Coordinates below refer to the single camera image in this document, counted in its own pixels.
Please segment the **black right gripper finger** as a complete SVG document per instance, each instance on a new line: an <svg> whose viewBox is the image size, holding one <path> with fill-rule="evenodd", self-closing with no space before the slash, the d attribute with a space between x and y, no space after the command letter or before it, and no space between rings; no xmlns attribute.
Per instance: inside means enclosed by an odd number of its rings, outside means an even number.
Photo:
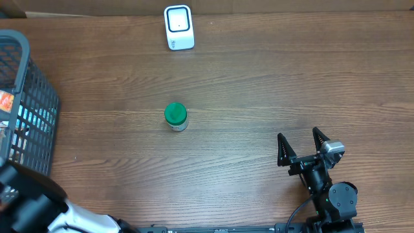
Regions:
<svg viewBox="0 0 414 233"><path fill-rule="evenodd" d="M312 129L312 134L314 138L314 143L316 147L316 151L319 152L326 152L327 142L330 141L330 138L324 135L317 127Z"/></svg>
<svg viewBox="0 0 414 233"><path fill-rule="evenodd" d="M278 166L290 166L297 158L296 153L282 133L278 133Z"/></svg>

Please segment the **green lid jar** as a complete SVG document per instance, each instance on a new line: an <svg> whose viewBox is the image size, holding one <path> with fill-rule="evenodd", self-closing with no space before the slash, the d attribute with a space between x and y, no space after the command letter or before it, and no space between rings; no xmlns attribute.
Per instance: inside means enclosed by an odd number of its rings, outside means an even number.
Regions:
<svg viewBox="0 0 414 233"><path fill-rule="evenodd" d="M164 110L164 117L173 131L184 131L188 127L188 112L179 102L170 103Z"/></svg>

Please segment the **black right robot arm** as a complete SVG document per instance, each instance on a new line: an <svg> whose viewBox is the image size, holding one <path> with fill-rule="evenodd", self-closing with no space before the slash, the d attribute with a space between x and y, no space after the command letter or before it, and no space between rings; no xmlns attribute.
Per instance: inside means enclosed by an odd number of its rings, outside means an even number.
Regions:
<svg viewBox="0 0 414 233"><path fill-rule="evenodd" d="M298 157L286 137L278 134L278 166L288 166L290 176L298 175L310 197L291 213L286 223L276 223L275 232L364 232L362 223L355 223L358 189L350 182L333 183L329 170L339 163L345 146L331 140L317 127L312 129L316 153ZM313 203L316 215L304 223L293 223L296 214Z"/></svg>

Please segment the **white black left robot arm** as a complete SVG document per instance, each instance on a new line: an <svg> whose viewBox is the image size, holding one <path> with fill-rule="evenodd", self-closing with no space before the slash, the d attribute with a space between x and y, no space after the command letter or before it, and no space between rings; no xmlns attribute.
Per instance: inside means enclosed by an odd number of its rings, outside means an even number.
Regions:
<svg viewBox="0 0 414 233"><path fill-rule="evenodd" d="M17 197L1 210L1 232L138 232L122 219L73 204L52 179L16 162L1 166L1 189L7 186Z"/></svg>

